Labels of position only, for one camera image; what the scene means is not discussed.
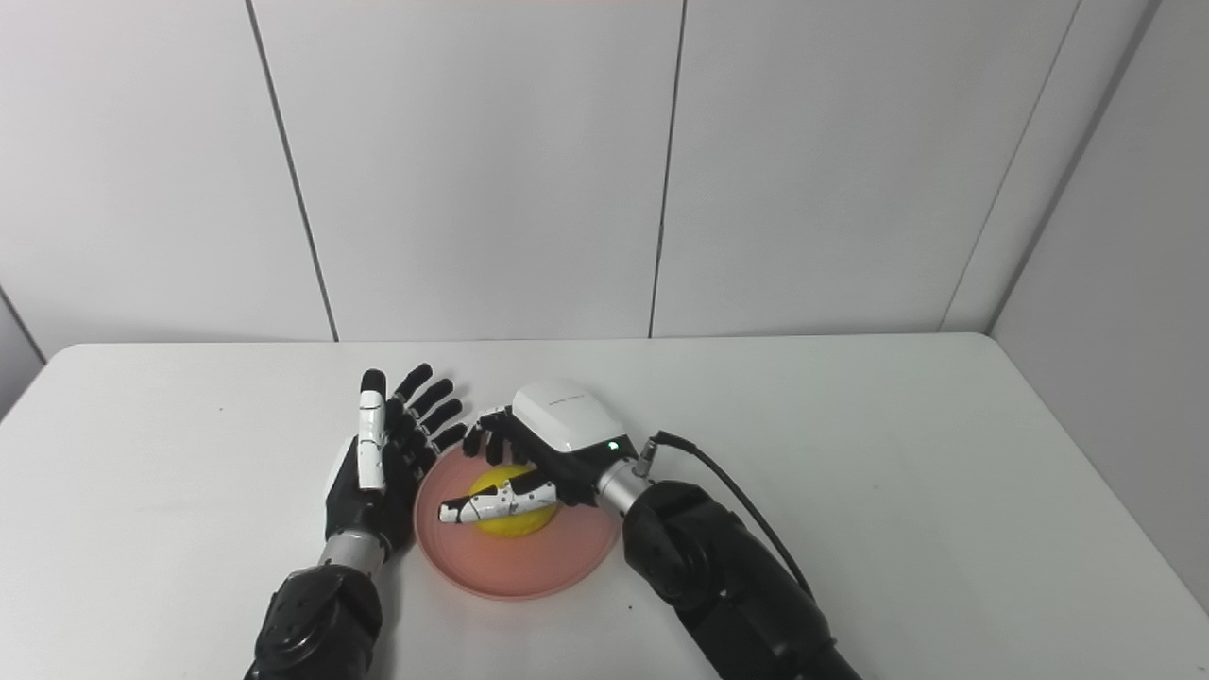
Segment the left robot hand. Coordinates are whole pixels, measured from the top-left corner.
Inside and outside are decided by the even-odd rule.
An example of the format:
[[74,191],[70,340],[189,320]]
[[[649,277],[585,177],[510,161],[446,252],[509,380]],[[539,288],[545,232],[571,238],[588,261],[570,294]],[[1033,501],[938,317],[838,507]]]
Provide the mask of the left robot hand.
[[387,558],[404,551],[420,483],[468,431],[453,390],[428,363],[415,365],[394,388],[376,367],[363,374],[357,433],[325,500],[326,538],[366,536]]

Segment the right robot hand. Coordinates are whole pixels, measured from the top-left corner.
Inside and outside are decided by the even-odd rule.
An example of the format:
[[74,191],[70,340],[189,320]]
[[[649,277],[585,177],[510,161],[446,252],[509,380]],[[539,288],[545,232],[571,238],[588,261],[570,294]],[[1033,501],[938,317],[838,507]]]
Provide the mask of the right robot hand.
[[445,500],[436,519],[487,521],[562,503],[592,506],[625,517],[649,482],[621,423],[580,384],[526,384],[510,403],[478,417],[463,439],[467,457],[491,466],[511,460],[527,472]]

